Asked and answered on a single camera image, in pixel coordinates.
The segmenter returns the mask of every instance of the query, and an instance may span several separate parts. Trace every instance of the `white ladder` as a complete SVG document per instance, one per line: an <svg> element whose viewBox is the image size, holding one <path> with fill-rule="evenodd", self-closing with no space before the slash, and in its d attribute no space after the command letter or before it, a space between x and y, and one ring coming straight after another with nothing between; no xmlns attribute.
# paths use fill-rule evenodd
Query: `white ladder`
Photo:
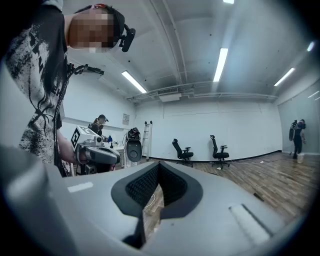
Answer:
<svg viewBox="0 0 320 256"><path fill-rule="evenodd" d="M150 123L144 122L143 138L142 138L142 155L146 156L146 160L149 161L150 149L151 149L151 137L152 137L152 121Z"/></svg>

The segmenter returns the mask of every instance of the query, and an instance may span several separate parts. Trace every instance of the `wooden floor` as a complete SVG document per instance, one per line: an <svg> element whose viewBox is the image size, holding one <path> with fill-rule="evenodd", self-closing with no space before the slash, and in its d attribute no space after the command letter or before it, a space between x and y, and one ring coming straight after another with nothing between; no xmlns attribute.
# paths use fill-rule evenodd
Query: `wooden floor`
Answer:
<svg viewBox="0 0 320 256"><path fill-rule="evenodd" d="M305 155L297 163L286 153L230 162L230 167L211 163L193 164L195 169L227 178L251 194L258 194L264 203L273 208L286 223L305 213L319 187L320 156ZM145 235L148 239L157 230L160 211L164 207L161 187L158 186L149 204L143 210Z"/></svg>

